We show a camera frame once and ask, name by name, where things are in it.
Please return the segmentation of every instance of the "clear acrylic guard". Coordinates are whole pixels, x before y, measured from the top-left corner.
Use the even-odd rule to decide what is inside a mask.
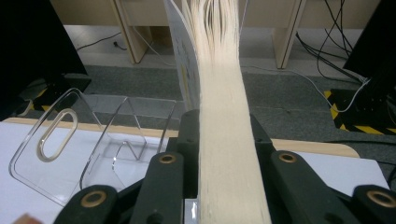
[[[177,136],[184,112],[182,102],[71,89],[37,121],[9,171],[60,205],[91,185],[122,190],[143,178],[150,158]]]

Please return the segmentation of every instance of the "hazard stripe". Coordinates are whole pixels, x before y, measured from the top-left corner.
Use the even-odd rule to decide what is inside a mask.
[[[338,109],[337,106],[333,103],[333,95],[331,91],[325,91],[324,95],[327,100],[331,103],[334,109]],[[388,134],[388,135],[396,135],[396,129],[393,128],[383,128],[383,127],[371,127],[371,126],[361,126],[361,125],[351,125],[345,124],[342,121],[340,113],[336,112],[334,109],[330,108],[330,112],[332,114],[332,120],[334,122],[334,126],[337,129],[356,132],[356,133],[372,133],[372,134]]]
[[[41,92],[37,95],[37,97],[40,97],[42,94],[44,94],[44,92],[45,92],[46,90],[47,90],[47,88],[44,89],[43,91],[41,91]],[[32,109],[32,110],[38,110],[38,111],[47,111],[47,110],[50,109],[50,105],[35,105],[35,104],[32,104],[31,109]]]
[[[381,134],[381,132],[377,131],[376,129],[369,127],[369,126],[360,126],[356,125],[356,128],[360,129],[364,133],[376,133],[376,134]]]

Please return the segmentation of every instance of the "black machine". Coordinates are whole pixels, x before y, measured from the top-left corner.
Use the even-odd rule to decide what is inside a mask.
[[[109,186],[83,189],[55,224],[183,223],[184,199],[198,194],[198,118],[198,110],[183,115],[178,137],[151,159],[144,179],[120,192]],[[395,192],[359,186],[348,197],[330,189],[298,154],[276,151],[253,116],[251,125],[273,223],[395,222]]]
[[[344,68],[370,78],[347,112],[340,113],[346,125],[385,130],[395,128],[389,103],[396,105],[396,2],[381,0],[347,59]],[[331,90],[338,109],[345,109],[355,91]]]
[[[35,99],[35,109],[72,87],[85,90],[91,79],[50,1],[7,1],[0,12],[0,120],[23,104],[21,92],[36,80],[44,79],[48,87]],[[84,77],[64,77],[69,73]]]

